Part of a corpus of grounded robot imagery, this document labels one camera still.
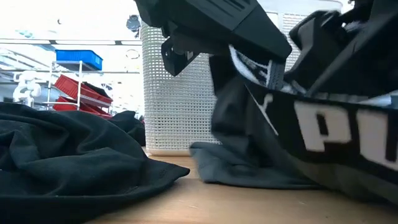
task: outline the red crate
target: red crate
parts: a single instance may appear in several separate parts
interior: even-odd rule
[[[77,93],[78,93],[78,85],[79,83],[69,77],[66,77],[65,75],[61,75],[58,80],[55,82],[55,87],[57,87],[59,90],[64,92],[66,95],[72,97],[73,99],[77,99]],[[83,83],[81,84],[81,91],[80,95],[92,98],[94,100],[98,100],[100,102],[103,102],[104,104],[95,102],[93,100],[89,100],[86,98],[80,98],[80,101],[89,105],[95,105],[95,106],[102,106],[105,108],[109,108],[109,105],[112,103],[112,99],[102,96],[92,90],[90,87],[84,85]]]
[[[65,98],[63,96],[60,96],[57,99],[57,102],[59,102],[59,103],[77,103],[76,100],[71,100],[71,99]],[[77,110],[77,106],[76,105],[56,104],[53,106],[53,109],[56,111],[75,111],[75,110]],[[87,105],[85,103],[80,103],[80,111],[86,112],[86,113],[91,113],[91,114],[100,116],[104,119],[112,118],[112,116],[107,114],[105,111],[103,111],[95,106]]]

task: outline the mesh basket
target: mesh basket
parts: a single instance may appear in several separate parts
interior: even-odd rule
[[[158,28],[142,25],[146,149],[154,155],[186,155],[195,141],[216,142],[210,133],[215,104],[208,56],[199,55],[181,74],[164,69]]]

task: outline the wooden table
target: wooden table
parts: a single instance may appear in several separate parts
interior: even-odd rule
[[[310,190],[264,190],[204,184],[188,157],[153,157],[191,169],[157,197],[89,224],[398,223],[398,211]]]

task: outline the blue box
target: blue box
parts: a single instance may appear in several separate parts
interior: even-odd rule
[[[58,64],[69,70],[78,71],[79,61],[89,66],[83,65],[83,71],[102,70],[103,59],[92,50],[55,50],[55,53],[57,55],[57,61],[61,62]]]

